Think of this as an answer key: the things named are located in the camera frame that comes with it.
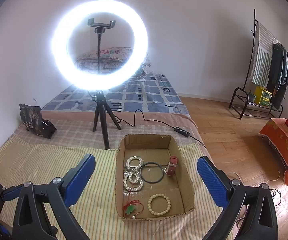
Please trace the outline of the cardboard box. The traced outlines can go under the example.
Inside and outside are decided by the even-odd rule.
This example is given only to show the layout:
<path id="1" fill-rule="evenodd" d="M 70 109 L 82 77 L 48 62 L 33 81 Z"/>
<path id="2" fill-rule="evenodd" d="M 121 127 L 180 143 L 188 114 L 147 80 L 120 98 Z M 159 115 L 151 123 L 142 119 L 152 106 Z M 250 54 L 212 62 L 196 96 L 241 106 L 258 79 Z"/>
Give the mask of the cardboard box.
<path id="1" fill-rule="evenodd" d="M 170 156 L 178 158 L 175 174 L 165 174 Z M 124 192 L 142 191 L 138 197 Z M 144 205 L 135 220 L 153 221 L 175 218 L 194 211 L 193 183 L 179 146 L 170 135 L 129 134 L 123 137 L 116 154 L 115 205 L 120 218 L 123 206 L 131 200 Z"/>

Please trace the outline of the black snack bag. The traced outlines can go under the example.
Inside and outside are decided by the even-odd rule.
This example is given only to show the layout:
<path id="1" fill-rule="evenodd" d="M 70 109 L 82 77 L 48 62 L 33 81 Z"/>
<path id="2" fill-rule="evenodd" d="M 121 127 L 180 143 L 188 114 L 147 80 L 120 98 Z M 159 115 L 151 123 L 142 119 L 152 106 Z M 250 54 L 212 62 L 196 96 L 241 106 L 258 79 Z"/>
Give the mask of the black snack bag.
<path id="1" fill-rule="evenodd" d="M 19 108 L 21 121 L 25 125 L 27 131 L 30 131 L 37 136 L 51 139 L 57 129 L 51 121 L 42 118 L 40 106 L 19 104 Z"/>

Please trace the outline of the small clear earring packet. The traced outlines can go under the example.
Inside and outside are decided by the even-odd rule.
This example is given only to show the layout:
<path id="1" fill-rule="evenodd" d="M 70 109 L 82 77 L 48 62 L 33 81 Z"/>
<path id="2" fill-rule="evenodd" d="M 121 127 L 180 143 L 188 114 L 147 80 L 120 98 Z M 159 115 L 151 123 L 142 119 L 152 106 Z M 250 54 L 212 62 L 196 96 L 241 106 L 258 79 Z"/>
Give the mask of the small clear earring packet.
<path id="1" fill-rule="evenodd" d="M 137 192 L 124 192 L 123 195 L 125 197 L 138 197 L 142 195 L 142 191 L 137 191 Z"/>

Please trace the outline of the green jade red-cord pendant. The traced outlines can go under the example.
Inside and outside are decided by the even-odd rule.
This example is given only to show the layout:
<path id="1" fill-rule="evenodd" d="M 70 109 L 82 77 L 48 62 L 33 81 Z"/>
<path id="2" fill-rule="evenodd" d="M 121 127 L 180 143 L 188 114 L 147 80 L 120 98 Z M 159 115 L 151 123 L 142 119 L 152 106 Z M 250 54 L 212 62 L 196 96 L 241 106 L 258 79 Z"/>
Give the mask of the green jade red-cord pendant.
<path id="1" fill-rule="evenodd" d="M 136 216 L 143 212 L 144 205 L 137 199 L 127 202 L 123 206 L 123 214 L 126 216 Z"/>

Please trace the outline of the black phone holder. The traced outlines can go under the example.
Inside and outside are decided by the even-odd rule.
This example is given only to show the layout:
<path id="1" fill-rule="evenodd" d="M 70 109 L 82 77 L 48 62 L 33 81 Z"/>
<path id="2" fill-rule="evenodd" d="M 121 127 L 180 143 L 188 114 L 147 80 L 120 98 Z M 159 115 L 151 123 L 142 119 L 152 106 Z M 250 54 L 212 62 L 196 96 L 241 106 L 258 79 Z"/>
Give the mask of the black phone holder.
<path id="1" fill-rule="evenodd" d="M 116 21 L 110 21 L 110 23 L 98 23 L 95 22 L 95 18 L 88 20 L 88 26 L 94 28 L 94 33 L 97 34 L 97 73 L 101 74 L 101 38 L 107 29 L 115 27 Z"/>

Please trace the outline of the orange cloth covered stool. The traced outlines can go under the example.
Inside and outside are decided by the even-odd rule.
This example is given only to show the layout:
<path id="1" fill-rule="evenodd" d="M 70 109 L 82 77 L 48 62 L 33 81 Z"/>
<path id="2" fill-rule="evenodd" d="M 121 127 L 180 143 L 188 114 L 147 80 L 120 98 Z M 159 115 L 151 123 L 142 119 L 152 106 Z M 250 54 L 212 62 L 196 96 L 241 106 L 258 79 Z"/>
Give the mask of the orange cloth covered stool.
<path id="1" fill-rule="evenodd" d="M 283 159 L 286 165 L 284 183 L 285 185 L 288 185 L 288 119 L 270 119 L 260 130 L 258 135 L 266 137 Z"/>

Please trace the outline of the folded floral quilt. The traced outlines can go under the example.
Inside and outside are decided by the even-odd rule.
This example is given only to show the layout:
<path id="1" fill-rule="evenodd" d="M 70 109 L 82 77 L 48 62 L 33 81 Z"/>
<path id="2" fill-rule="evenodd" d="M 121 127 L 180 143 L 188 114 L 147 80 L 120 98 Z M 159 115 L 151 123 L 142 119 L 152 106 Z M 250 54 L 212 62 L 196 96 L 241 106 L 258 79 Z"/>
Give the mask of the folded floral quilt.
<path id="1" fill-rule="evenodd" d="M 100 73 L 110 74 L 120 69 L 129 59 L 132 54 L 132 47 L 110 47 L 100 51 Z M 98 73 L 98 55 L 97 51 L 93 50 L 81 55 L 76 61 L 75 66 L 80 70 L 85 70 L 90 73 Z M 147 68 L 151 66 L 148 55 L 132 76 L 132 79 L 141 79 L 147 75 Z"/>

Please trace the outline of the striped yellow bed sheet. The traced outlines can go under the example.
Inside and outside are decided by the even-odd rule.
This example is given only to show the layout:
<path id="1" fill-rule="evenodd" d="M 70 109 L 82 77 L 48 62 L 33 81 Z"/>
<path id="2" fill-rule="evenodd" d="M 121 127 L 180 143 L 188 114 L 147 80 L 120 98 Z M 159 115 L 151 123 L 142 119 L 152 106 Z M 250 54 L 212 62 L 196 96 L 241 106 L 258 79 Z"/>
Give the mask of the striped yellow bed sheet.
<path id="1" fill-rule="evenodd" d="M 198 144 L 179 146 L 193 183 L 194 211 L 175 218 L 153 221 L 123 220 L 115 205 L 116 154 L 111 150 L 32 144 L 19 136 L 11 137 L 0 148 L 0 183 L 5 187 L 31 181 L 49 183 L 63 177 L 86 155 L 95 157 L 96 168 L 72 213 L 90 239 L 202 239 L 219 217 L 216 206 L 196 163 L 202 156 Z"/>

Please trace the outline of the black tripod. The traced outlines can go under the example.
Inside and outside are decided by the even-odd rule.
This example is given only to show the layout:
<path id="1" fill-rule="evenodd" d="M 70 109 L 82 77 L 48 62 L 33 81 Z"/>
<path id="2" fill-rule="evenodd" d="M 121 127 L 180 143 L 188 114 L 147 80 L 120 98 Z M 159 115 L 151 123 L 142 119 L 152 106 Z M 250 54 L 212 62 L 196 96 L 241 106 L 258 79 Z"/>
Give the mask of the black tripod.
<path id="1" fill-rule="evenodd" d="M 104 142 L 104 148 L 106 150 L 110 149 L 109 145 L 109 138 L 108 138 L 108 129 L 107 129 L 107 118 L 106 113 L 109 114 L 111 120 L 117 127 L 117 129 L 121 129 L 121 126 L 117 122 L 117 119 L 115 118 L 115 115 L 113 114 L 113 111 L 111 110 L 110 106 L 108 105 L 104 93 L 102 91 L 97 91 L 95 93 L 95 100 L 96 107 L 95 107 L 95 115 L 94 115 L 94 121 L 93 121 L 93 128 L 92 131 L 95 132 L 97 129 L 97 123 L 98 120 L 100 120 L 101 123 L 101 131 L 102 131 L 102 137 Z"/>

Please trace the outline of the dark hanging clothes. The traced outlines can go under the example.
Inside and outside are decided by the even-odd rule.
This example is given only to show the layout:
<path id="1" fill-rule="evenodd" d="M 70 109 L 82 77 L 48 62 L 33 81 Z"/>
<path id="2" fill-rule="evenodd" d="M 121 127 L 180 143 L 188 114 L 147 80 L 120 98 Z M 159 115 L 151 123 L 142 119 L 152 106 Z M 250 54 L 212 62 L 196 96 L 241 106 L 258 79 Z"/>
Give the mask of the dark hanging clothes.
<path id="1" fill-rule="evenodd" d="M 266 89 L 272 93 L 271 103 L 280 109 L 288 88 L 288 52 L 278 43 L 273 45 L 269 81 Z"/>

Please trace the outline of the yellow box on rack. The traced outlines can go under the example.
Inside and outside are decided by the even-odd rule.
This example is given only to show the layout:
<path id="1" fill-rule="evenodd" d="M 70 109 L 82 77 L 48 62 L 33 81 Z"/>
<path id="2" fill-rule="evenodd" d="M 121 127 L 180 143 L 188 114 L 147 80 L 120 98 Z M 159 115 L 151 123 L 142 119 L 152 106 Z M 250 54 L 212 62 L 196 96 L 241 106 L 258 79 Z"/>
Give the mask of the yellow box on rack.
<path id="1" fill-rule="evenodd" d="M 254 103 L 261 106 L 268 106 L 270 104 L 272 93 L 264 89 L 263 87 L 257 86 L 254 95 L 256 96 Z"/>

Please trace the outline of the blue patterned mattress cover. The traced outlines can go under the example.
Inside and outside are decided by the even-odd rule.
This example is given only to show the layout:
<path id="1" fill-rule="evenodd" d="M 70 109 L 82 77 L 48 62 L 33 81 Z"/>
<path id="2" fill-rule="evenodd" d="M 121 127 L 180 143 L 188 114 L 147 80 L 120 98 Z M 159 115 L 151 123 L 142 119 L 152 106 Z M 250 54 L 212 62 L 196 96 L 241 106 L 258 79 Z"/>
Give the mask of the blue patterned mattress cover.
<path id="1" fill-rule="evenodd" d="M 71 85 L 42 109 L 60 112 L 93 112 L 94 92 Z M 127 81 L 104 93 L 114 112 L 177 113 L 188 116 L 188 110 L 164 74 L 147 74 L 141 80 Z"/>

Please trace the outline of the striped hanging cloth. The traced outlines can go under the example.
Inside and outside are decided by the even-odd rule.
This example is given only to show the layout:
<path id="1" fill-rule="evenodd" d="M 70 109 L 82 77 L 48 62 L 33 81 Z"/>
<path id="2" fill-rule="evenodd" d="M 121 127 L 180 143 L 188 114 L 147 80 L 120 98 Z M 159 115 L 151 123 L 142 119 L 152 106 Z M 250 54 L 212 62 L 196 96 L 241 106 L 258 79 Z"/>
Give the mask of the striped hanging cloth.
<path id="1" fill-rule="evenodd" d="M 256 23 L 251 59 L 251 82 L 265 88 L 269 81 L 273 52 L 273 34 L 260 22 Z"/>

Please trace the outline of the red strap wristwatch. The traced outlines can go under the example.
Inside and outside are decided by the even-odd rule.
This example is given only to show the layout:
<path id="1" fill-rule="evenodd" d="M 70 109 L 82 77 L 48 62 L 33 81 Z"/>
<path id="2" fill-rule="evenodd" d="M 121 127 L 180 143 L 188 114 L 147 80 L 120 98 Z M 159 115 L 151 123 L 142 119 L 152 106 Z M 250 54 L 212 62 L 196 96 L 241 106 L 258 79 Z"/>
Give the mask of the red strap wristwatch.
<path id="1" fill-rule="evenodd" d="M 169 163 L 167 167 L 165 168 L 165 174 L 169 177 L 173 176 L 175 174 L 175 170 L 178 165 L 178 158 L 176 156 L 170 156 Z"/>

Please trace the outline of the black clothes rack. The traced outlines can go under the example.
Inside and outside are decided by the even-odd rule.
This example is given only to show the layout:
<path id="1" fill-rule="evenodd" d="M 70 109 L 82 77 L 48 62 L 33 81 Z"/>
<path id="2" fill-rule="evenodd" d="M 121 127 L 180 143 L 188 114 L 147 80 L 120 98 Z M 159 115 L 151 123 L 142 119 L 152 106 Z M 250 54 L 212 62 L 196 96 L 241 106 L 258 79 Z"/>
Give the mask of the black clothes rack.
<path id="1" fill-rule="evenodd" d="M 235 88 L 229 109 L 237 118 L 280 118 L 288 89 L 288 51 L 253 12 L 252 50 L 242 87 Z"/>

